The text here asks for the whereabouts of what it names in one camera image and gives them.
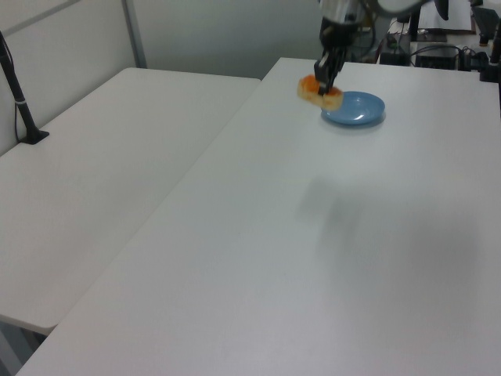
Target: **black device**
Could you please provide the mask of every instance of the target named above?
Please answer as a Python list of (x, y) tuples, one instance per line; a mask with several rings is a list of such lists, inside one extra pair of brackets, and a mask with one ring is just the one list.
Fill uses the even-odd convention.
[(383, 41), (380, 64), (410, 65), (410, 37), (402, 34), (388, 34)]
[(487, 8), (472, 8), (473, 16), (477, 21), (480, 34), (485, 35), (489, 39), (494, 39), (496, 28), (499, 22), (498, 13), (493, 9)]
[[(438, 14), (443, 20), (449, 19), (449, 0), (434, 0)], [(409, 35), (411, 42), (447, 42), (445, 33), (426, 33), (417, 34), (417, 29), (420, 24), (421, 8), (410, 15), (409, 19)]]
[(23, 118), (24, 126), (26, 127), (26, 137), (20, 140), (21, 143), (29, 143), (34, 145), (39, 141), (43, 140), (49, 135), (48, 132), (41, 131), (34, 124), (33, 118), (31, 116), (30, 109), (24, 99), (23, 90), (17, 81), (16, 72), (14, 71), (13, 62), (10, 56), (9, 47), (7, 47), (7, 42), (3, 38), (3, 34), (0, 31), (0, 64), (9, 83), (10, 90), (13, 93), (14, 101), (17, 108)]
[[(419, 51), (427, 46), (418, 45), (417, 50)], [(416, 67), (454, 71), (456, 69), (457, 50), (453, 47), (453, 45), (444, 45), (444, 48), (441, 49), (436, 48), (420, 52), (416, 55)]]

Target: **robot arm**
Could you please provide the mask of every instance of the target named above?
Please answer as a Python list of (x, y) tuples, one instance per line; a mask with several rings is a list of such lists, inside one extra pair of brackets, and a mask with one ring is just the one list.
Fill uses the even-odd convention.
[(315, 78), (320, 83), (319, 94), (328, 93), (333, 86), (334, 79), (343, 67), (347, 49), (353, 44), (368, 12), (385, 17), (402, 16), (410, 14), (427, 1), (429, 0), (320, 0), (323, 56), (315, 63)]

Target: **black stand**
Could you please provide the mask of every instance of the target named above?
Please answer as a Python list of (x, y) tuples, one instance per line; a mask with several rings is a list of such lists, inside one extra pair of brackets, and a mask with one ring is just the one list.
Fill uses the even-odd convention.
[(417, 28), (420, 25), (421, 8), (410, 15), (409, 20), (409, 35), (411, 42), (447, 42), (445, 34), (417, 34)]
[(38, 143), (39, 141), (47, 137), (49, 133), (38, 129), (33, 122), (30, 109), (28, 108), (26, 100), (24, 99), (23, 91), (21, 90), (21, 86), (17, 81), (16, 72), (14, 72), (14, 66), (9, 57), (7, 44), (5, 43), (5, 39), (3, 38), (1, 31), (0, 31), (0, 63), (2, 64), (2, 69), (5, 73), (5, 77), (7, 78), (7, 82), (9, 83), (10, 90), (11, 92), (13, 92), (17, 108), (19, 108), (19, 112), (21, 114), (21, 117), (23, 118), (24, 126), (26, 127), (26, 137), (20, 140), (20, 142), (34, 145), (35, 143)]

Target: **black cable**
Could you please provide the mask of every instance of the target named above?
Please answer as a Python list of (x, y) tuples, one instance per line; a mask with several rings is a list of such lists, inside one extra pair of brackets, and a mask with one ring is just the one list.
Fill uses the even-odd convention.
[(19, 136), (17, 135), (17, 103), (14, 103), (14, 134), (16, 135), (17, 143), (19, 143)]
[(374, 45), (376, 44), (376, 26), (375, 26), (374, 23), (377, 20), (377, 16), (376, 16), (375, 19), (373, 18), (372, 13), (370, 12), (369, 7), (367, 6), (367, 4), (363, 0), (359, 0), (359, 3), (363, 7), (363, 10), (365, 11), (366, 16), (369, 16), (369, 19), (370, 19), (370, 29), (372, 30), (372, 34), (373, 34), (371, 42), (370, 42), (370, 46), (360, 55), (360, 59), (361, 59), (365, 55), (367, 55), (370, 52), (370, 50), (373, 49)]
[(10, 63), (13, 65), (13, 71), (14, 71), (13, 55), (12, 55), (12, 53), (10, 53), (9, 46), (7, 45), (7, 42), (5, 41), (5, 39), (2, 40), (2, 44), (5, 46), (5, 49), (7, 50), (7, 53), (9, 54), (9, 60), (10, 60)]
[(415, 56), (422, 52), (434, 51), (436, 49), (457, 49), (459, 52), (462, 52), (462, 50), (455, 45), (429, 45), (427, 47), (423, 47), (422, 49), (418, 49), (417, 51), (411, 53), (409, 56)]
[(388, 26), (388, 32), (386, 34), (390, 34), (390, 29), (391, 27), (395, 24), (395, 22), (397, 22), (398, 20), (395, 20), (393, 21), (392, 23), (390, 23), (390, 26)]
[[(13, 55), (12, 53), (10, 53), (10, 49), (9, 49), (9, 46), (7, 45), (7, 42), (4, 40), (2, 40), (2, 44), (5, 46), (5, 49), (7, 50), (7, 54), (9, 55), (9, 60), (10, 60), (10, 63), (12, 64), (13, 66), (13, 71), (15, 70), (14, 68), (14, 59), (13, 59)], [(17, 143), (19, 143), (19, 136), (17, 135), (17, 103), (16, 103), (16, 100), (14, 99), (14, 135), (16, 136), (16, 141)]]
[(397, 47), (398, 47), (399, 51), (402, 50), (402, 48), (400, 47), (400, 41), (402, 40), (402, 36), (404, 34), (404, 26), (405, 26), (405, 24), (402, 23), (402, 29), (400, 30), (400, 36), (398, 37)]

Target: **electronic equipment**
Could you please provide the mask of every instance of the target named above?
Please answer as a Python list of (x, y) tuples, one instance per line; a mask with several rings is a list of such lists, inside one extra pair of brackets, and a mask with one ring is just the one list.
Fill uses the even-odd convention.
[(480, 29), (480, 35), (486, 35), (488, 39), (494, 39), (499, 22), (498, 13), (493, 9), (472, 8), (473, 16)]
[[(366, 17), (369, 17), (375, 41), (373, 14), (399, 17), (419, 11), (428, 0), (320, 0), (323, 13), (320, 41), (322, 59), (315, 63), (315, 78), (320, 83), (319, 94), (324, 95), (333, 86), (334, 79), (346, 60), (348, 47), (355, 40)], [(442, 18), (449, 18), (449, 0), (434, 0)]]

